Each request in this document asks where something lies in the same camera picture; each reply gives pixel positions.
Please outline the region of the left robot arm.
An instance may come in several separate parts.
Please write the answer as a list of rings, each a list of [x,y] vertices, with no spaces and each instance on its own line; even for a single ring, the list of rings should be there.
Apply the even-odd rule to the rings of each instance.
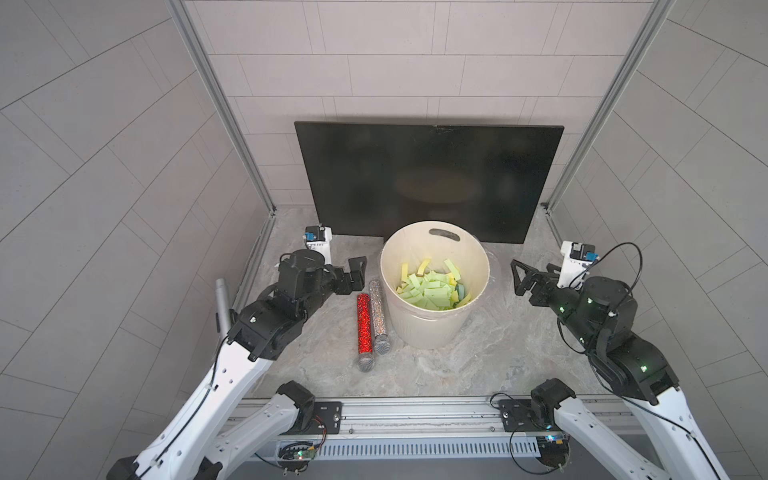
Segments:
[[[163,432],[141,453],[119,459],[110,479],[225,479],[264,445],[315,424],[315,397],[296,381],[281,385],[256,413],[224,427],[245,394],[333,295],[360,292],[366,257],[343,269],[314,250],[282,255],[279,278],[236,315],[209,372]]]

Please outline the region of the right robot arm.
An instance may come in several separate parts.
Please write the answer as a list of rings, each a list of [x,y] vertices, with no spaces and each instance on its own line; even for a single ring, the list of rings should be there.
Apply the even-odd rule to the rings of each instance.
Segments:
[[[699,428],[679,379],[663,353],[633,333],[637,310],[623,281],[602,276],[580,287],[559,287],[560,269],[541,271],[511,263],[518,296],[552,310],[560,330],[568,330],[605,388],[624,402],[655,450],[654,466],[585,406],[559,379],[531,392],[531,406],[543,427],[575,439],[619,479],[725,479],[728,474]]]

